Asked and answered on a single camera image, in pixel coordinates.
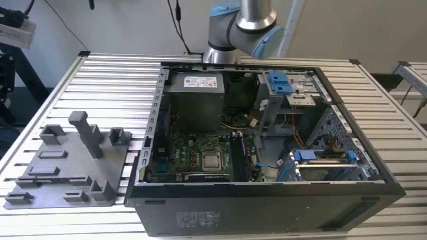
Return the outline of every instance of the aluminum extrusion table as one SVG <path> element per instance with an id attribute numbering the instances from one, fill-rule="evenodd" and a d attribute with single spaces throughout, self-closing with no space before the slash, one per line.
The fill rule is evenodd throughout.
<path id="1" fill-rule="evenodd" d="M 400 61 L 393 73 L 403 77 L 427 99 L 427 63 Z"/>
<path id="2" fill-rule="evenodd" d="M 0 161 L 0 237 L 17 239 L 147 239 L 140 218 L 123 206 L 133 158 L 143 146 L 160 62 L 200 62 L 199 56 L 90 54 L 76 59 L 48 100 Z M 203 236 L 192 239 L 427 239 L 427 133 L 361 65 L 348 60 L 273 58 L 243 64 L 321 68 L 344 105 L 393 172 L 407 197 L 348 234 Z M 5 195 L 25 171 L 41 145 L 46 124 L 68 123 L 72 111 L 86 111 L 88 123 L 101 131 L 124 128 L 132 141 L 112 207 L 5 210 Z"/>

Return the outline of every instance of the cable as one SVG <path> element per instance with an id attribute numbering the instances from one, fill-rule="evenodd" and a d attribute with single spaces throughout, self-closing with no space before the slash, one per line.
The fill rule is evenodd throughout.
<path id="1" fill-rule="evenodd" d="M 36 0 L 30 0 L 30 3 L 29 3 L 29 5 L 28 5 L 28 8 L 26 8 L 26 10 L 25 10 L 25 12 L 24 12 L 24 14 L 25 14 L 26 16 L 28 16 L 28 14 L 30 13 L 30 11 L 32 11 L 32 9 L 33 9 L 34 1 L 36 1 Z"/>
<path id="2" fill-rule="evenodd" d="M 184 47 L 185 47 L 185 50 L 188 52 L 188 54 L 192 53 L 192 51 L 189 51 L 189 48 L 187 46 L 187 43 L 185 43 L 185 40 L 184 40 L 184 37 L 180 35 L 180 31 L 179 31 L 179 28 L 176 26 L 176 22 L 175 22 L 175 17 L 173 17 L 173 11 L 172 11 L 172 6 L 171 6 L 171 0 L 167 0 L 167 4 L 168 4 L 168 9 L 169 9 L 169 12 L 171 12 L 171 17 L 172 17 L 172 22 L 173 22 L 173 26 L 175 26 L 175 30 L 176 30 L 176 34 L 181 40 L 181 43 L 184 44 Z M 179 1 L 176 1 L 176 12 L 179 12 L 177 15 L 180 15 L 180 9 L 179 8 Z"/>
<path id="3" fill-rule="evenodd" d="M 44 0 L 44 2 L 45 2 L 45 4 L 49 6 L 49 8 L 52 9 L 52 11 L 53 11 L 53 13 L 56 14 L 56 16 L 58 17 L 58 19 L 60 19 L 61 23 L 64 24 L 64 26 L 65 26 L 66 30 L 69 31 L 69 33 L 74 36 L 74 38 L 77 39 L 77 41 L 81 43 L 84 49 L 85 49 L 86 51 L 89 51 L 88 48 L 86 48 L 86 46 L 85 46 L 85 44 L 81 42 L 80 38 L 76 36 L 76 34 L 73 33 L 73 31 L 68 28 L 66 23 L 64 22 L 60 14 L 56 12 L 54 8 L 53 8 L 52 5 L 49 4 L 48 0 Z"/>
<path id="4" fill-rule="evenodd" d="M 407 90 L 407 92 L 405 92 L 405 95 L 404 95 L 404 97 L 403 97 L 403 100 L 401 100 L 400 106 L 403 106 L 403 103 L 404 103 L 404 102 L 405 102 L 405 100 L 407 100 L 407 96 L 408 96 L 408 94 L 409 94 L 411 90 L 412 90 L 412 86 L 408 88 L 408 90 Z"/>
<path id="5" fill-rule="evenodd" d="M 244 129 L 248 129 L 247 127 L 233 127 L 233 126 L 228 126 L 225 123 L 220 122 L 220 124 L 228 128 L 228 129 L 232 129 L 232 130 L 244 130 Z"/>
<path id="6" fill-rule="evenodd" d="M 295 141 L 297 143 L 297 145 L 301 147 L 301 149 L 305 149 L 305 144 L 301 140 L 300 134 L 299 134 L 299 130 L 296 128 L 296 124 L 295 124 L 295 115 L 292 114 L 292 125 L 293 125 L 293 137 L 295 137 Z"/>
<path id="7" fill-rule="evenodd" d="M 421 111 L 423 107 L 420 106 L 417 109 L 416 109 L 416 112 L 415 112 L 415 115 L 412 118 L 416 118 L 420 114 L 420 111 Z"/>

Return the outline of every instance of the vertical gray post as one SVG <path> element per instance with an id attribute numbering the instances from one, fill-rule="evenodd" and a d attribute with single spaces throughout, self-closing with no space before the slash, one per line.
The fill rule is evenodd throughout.
<path id="1" fill-rule="evenodd" d="M 102 150 L 100 148 L 100 142 L 97 136 L 93 135 L 90 126 L 88 124 L 88 114 L 85 111 L 73 111 L 68 122 L 74 126 L 80 134 L 81 141 L 92 155 L 93 159 L 100 159 L 102 157 Z"/>

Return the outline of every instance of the black cable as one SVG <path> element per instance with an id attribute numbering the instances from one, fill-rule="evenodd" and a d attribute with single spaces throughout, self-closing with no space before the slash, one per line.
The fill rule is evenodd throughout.
<path id="1" fill-rule="evenodd" d="M 420 111 L 421 111 L 421 106 L 416 109 L 416 112 L 415 112 L 415 115 L 413 115 L 413 117 L 412 118 L 416 118 L 417 116 L 419 116 L 419 114 L 420 114 Z"/>
<path id="2" fill-rule="evenodd" d="M 25 10 L 25 12 L 24 12 L 24 14 L 25 14 L 26 16 L 28 16 L 28 14 L 30 13 L 30 11 L 32 11 L 32 9 L 33 9 L 34 1 L 36 1 L 36 0 L 30 0 L 30 3 L 29 3 L 29 5 L 28 5 L 28 8 L 26 8 L 26 10 Z"/>
<path id="3" fill-rule="evenodd" d="M 172 10 L 172 6 L 171 6 L 171 0 L 167 0 L 167 4 L 168 4 L 168 9 L 169 9 L 169 11 L 171 11 L 171 17 L 172 17 L 172 22 L 173 22 L 176 34 L 177 34 L 177 36 L 179 36 L 179 38 L 180 38 L 180 40 L 181 40 L 181 43 L 184 44 L 184 47 L 185 47 L 187 52 L 191 54 L 192 52 L 189 51 L 189 48 L 188 48 L 188 46 L 187 46 L 187 43 L 185 43 L 185 41 L 184 41 L 183 36 L 180 35 L 179 27 L 177 27 L 176 22 L 175 22 L 173 10 Z"/>
<path id="4" fill-rule="evenodd" d="M 412 90 L 412 86 L 408 88 L 408 90 L 407 90 L 407 92 L 405 92 L 405 95 L 404 95 L 404 97 L 403 97 L 403 100 L 401 100 L 400 106 L 403 106 L 403 103 L 404 103 L 404 102 L 405 102 L 405 100 L 407 100 L 407 96 L 408 96 L 408 94 L 409 94 L 411 90 Z"/>
<path id="5" fill-rule="evenodd" d="M 58 19 L 60 19 L 61 23 L 64 24 L 64 26 L 65 26 L 66 30 L 69 31 L 69 33 L 74 36 L 74 38 L 77 39 L 77 41 L 81 43 L 84 49 L 85 49 L 86 51 L 89 51 L 88 48 L 86 48 L 86 46 L 85 46 L 85 44 L 81 42 L 80 38 L 76 36 L 76 34 L 73 33 L 73 31 L 68 28 L 66 23 L 64 22 L 60 14 L 56 12 L 54 8 L 53 8 L 52 5 L 49 4 L 48 0 L 44 0 L 44 2 L 45 2 L 45 4 L 49 6 L 49 8 L 52 9 L 52 11 L 54 12 L 56 16 L 58 17 Z"/>

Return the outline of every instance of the blue plastic latch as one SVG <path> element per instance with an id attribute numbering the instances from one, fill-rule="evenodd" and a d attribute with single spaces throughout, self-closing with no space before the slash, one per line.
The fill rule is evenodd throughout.
<path id="1" fill-rule="evenodd" d="M 293 156 L 296 161 L 317 160 L 317 156 L 312 150 L 297 150 L 295 151 Z"/>
<path id="2" fill-rule="evenodd" d="M 211 6 L 211 17 L 232 14 L 240 10 L 239 0 L 225 0 Z"/>
<path id="3" fill-rule="evenodd" d="M 303 161 L 317 160 L 317 156 L 312 150 L 300 150 L 299 154 Z"/>
<path id="4" fill-rule="evenodd" d="M 284 72 L 271 71 L 268 73 L 268 81 L 272 87 L 273 94 L 292 95 L 293 88 L 289 84 L 289 80 Z"/>
<path id="5" fill-rule="evenodd" d="M 259 167 L 268 167 L 265 163 L 260 163 L 260 162 L 255 162 L 253 165 Z"/>
<path id="6" fill-rule="evenodd" d="M 348 164 L 356 164 L 357 156 L 353 151 L 347 151 Z"/>
<path id="7" fill-rule="evenodd" d="M 300 161 L 301 160 L 301 154 L 300 154 L 299 151 L 293 152 L 293 158 L 295 158 L 295 161 Z"/>

